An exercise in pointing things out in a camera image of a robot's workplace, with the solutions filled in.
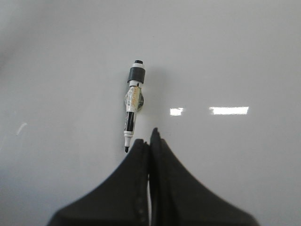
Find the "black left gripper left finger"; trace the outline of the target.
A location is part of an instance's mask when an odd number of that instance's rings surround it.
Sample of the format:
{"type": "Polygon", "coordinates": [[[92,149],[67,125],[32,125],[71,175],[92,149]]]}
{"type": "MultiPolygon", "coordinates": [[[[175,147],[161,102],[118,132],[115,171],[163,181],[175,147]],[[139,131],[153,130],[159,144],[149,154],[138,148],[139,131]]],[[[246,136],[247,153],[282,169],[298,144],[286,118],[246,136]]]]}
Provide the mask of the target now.
{"type": "Polygon", "coordinates": [[[150,147],[135,140],[116,170],[97,188],[58,210],[49,226],[147,226],[150,147]]]}

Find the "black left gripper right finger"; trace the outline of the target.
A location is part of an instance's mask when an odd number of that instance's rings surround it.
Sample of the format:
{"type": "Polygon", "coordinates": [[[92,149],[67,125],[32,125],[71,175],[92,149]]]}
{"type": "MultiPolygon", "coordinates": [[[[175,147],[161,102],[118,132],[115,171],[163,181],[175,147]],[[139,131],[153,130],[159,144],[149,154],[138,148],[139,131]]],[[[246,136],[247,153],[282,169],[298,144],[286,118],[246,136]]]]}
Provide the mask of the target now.
{"type": "Polygon", "coordinates": [[[201,184],[154,128],[150,137],[150,200],[153,226],[257,226],[249,213],[201,184]]]}

